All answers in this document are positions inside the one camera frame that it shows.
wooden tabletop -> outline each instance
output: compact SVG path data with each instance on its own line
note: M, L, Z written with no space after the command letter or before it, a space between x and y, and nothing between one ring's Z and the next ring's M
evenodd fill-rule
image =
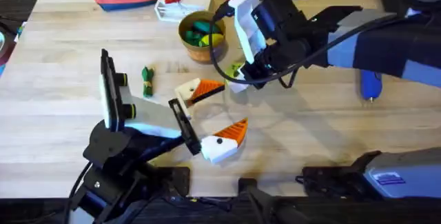
M308 17L331 5L381 8L380 0L298 0ZM226 19L226 68L243 57L233 20ZM101 119L101 48L142 97L141 69L154 65L153 100L196 77L221 80L212 65L194 63L177 23L160 22L153 6L104 12L94 0L38 0L0 80L0 197L66 197L86 164L82 152ZM292 89L226 90L193 109L203 137L244 117L247 140L219 165L184 147L155 160L192 170L191 195L233 196L237 179L252 176L271 194L303 195L294 182L305 165L348 165L372 150L403 152L440 144L441 90L384 76L374 103L360 99L358 72L301 69Z

blue marker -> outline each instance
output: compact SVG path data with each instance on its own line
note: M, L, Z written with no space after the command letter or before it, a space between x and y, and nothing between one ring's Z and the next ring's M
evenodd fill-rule
M364 100L373 102L381 94L381 74L368 70L361 70L361 95Z

green vegetable toy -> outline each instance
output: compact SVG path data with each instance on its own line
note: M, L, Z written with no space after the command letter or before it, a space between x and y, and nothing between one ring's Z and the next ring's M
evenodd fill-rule
M147 66L144 67L142 71L144 86L143 86L143 95L144 97L153 96L153 76L154 76L154 68L149 69Z

bowl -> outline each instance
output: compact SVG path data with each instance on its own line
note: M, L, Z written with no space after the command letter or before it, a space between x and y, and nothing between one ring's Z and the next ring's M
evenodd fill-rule
M199 47L186 42L185 32L192 29L193 23L195 21L211 21L213 16L214 13L212 12L197 11L187 15L179 23L179 37L181 38L183 45L187 48L187 53L189 57L198 63L211 63L211 59L209 56L209 47ZM216 25L223 34L223 40L213 47L214 57L217 61L219 61L227 48L227 44L225 41L225 23L223 22L223 20L220 20L216 22Z

green toy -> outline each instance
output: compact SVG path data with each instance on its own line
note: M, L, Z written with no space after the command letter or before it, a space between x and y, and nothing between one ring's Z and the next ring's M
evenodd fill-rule
M202 39L202 34L193 32L191 30L185 32L185 42L190 45L199 46L199 41Z
M204 34L209 34L209 22L208 21L195 21L193 22L193 29L198 30ZM213 33L222 34L221 29L217 26L213 26Z
M144 86L143 86L143 95L144 97L153 96L153 76L154 76L154 68L149 69L147 66L144 67L142 71Z

